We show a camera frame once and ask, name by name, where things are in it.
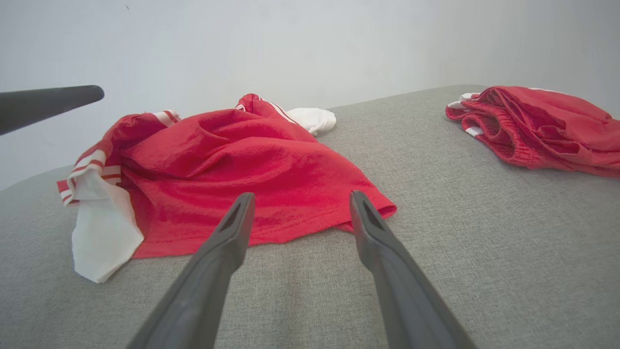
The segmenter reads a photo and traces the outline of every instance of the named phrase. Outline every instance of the garment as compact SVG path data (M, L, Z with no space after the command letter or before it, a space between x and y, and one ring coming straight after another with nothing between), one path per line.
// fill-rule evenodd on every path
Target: garment
M79 201L74 263L95 282L131 257L195 252L244 192L256 197L250 245L351 231L351 190L384 217L396 211L355 165L254 94L183 120L125 116L58 187L65 204Z
M322 109L295 108L286 112L286 114L314 136L316 136L319 131L329 131L336 125L336 116L334 113Z
M620 120L581 98L494 86L463 94L446 115L507 163L620 178Z

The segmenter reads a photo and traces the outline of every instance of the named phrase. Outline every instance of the folded red shorts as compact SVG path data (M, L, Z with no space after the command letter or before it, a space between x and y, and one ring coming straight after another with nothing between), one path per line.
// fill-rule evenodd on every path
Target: folded red shorts
M620 178L620 120L568 94L494 86L446 108L507 163Z

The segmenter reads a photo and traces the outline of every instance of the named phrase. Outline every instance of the red and white stripe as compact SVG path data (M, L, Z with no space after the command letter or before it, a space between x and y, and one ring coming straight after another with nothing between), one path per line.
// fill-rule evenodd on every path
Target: red and white stripe
M173 110L166 110L162 112L153 113L155 117L167 127L170 127L179 121L180 116ZM79 200L74 199L76 192L76 183L78 177L86 173L87 171L95 171L97 174L107 183L116 185L121 182L121 169L119 165L105 165L107 156L101 149L95 149L90 155L81 158L74 166L69 177L64 181L56 183L58 186L58 192L63 204L67 206Z
M181 121L181 118L179 117L177 112L170 109L162 112L153 113L153 115L155 115L162 124L168 127Z

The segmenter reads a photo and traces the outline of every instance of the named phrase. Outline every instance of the couch cushion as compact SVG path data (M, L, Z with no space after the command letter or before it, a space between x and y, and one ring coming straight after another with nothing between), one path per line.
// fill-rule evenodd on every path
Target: couch cushion
M620 181L502 163L444 115L482 86L331 109L318 137L398 205L387 222L481 347L617 345ZM76 207L50 171L0 193L0 347L122 348L189 259L73 271ZM338 230L260 245L232 277L217 348L386 348L372 277Z

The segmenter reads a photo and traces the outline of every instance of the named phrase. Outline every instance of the gray upholstered couch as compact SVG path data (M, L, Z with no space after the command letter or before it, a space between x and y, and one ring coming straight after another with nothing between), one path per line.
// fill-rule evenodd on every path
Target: gray upholstered couch
M450 86L333 108L318 137L399 211L388 224L486 348L620 347L620 181L502 163L444 107ZM123 348L187 256L132 260L105 284L73 271L76 208L53 170L0 193L0 347ZM385 348L349 233L248 249L218 348Z

